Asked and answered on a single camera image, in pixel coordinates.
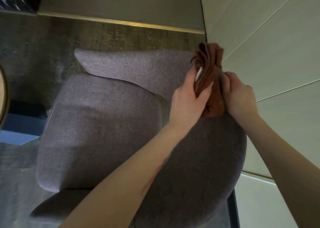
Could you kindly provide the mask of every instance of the brown cloth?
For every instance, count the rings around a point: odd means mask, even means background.
[[[213,81],[211,95],[206,103],[201,117],[221,116],[225,113],[225,103],[221,95],[219,72],[222,71],[221,61],[223,48],[218,44],[200,43],[191,62],[195,60],[197,72],[202,67],[200,76],[194,83],[194,92],[198,97]]]

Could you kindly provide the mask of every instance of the dark floor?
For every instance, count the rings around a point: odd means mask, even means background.
[[[65,80],[83,71],[76,48],[107,51],[179,49],[194,51],[204,35],[54,17],[0,14],[0,63],[10,98],[50,110]],[[0,143],[0,227],[57,227],[28,219],[51,193],[35,178],[39,140]],[[205,226],[230,227],[226,208]]]

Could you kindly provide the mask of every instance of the left hand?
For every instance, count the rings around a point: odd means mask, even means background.
[[[176,89],[172,96],[169,124],[178,128],[184,135],[199,120],[211,94],[213,82],[200,93],[199,97],[195,96],[196,75],[197,70],[192,67],[187,73],[183,85]]]

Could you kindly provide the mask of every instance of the right hand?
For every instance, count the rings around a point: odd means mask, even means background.
[[[243,84],[235,73],[222,76],[222,92],[228,112],[239,124],[259,115],[252,87]]]

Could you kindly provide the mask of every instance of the chair armrest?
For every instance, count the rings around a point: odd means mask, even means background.
[[[161,95],[172,94],[191,68],[191,52],[179,50],[104,52],[76,49],[76,58],[92,75],[125,80]]]

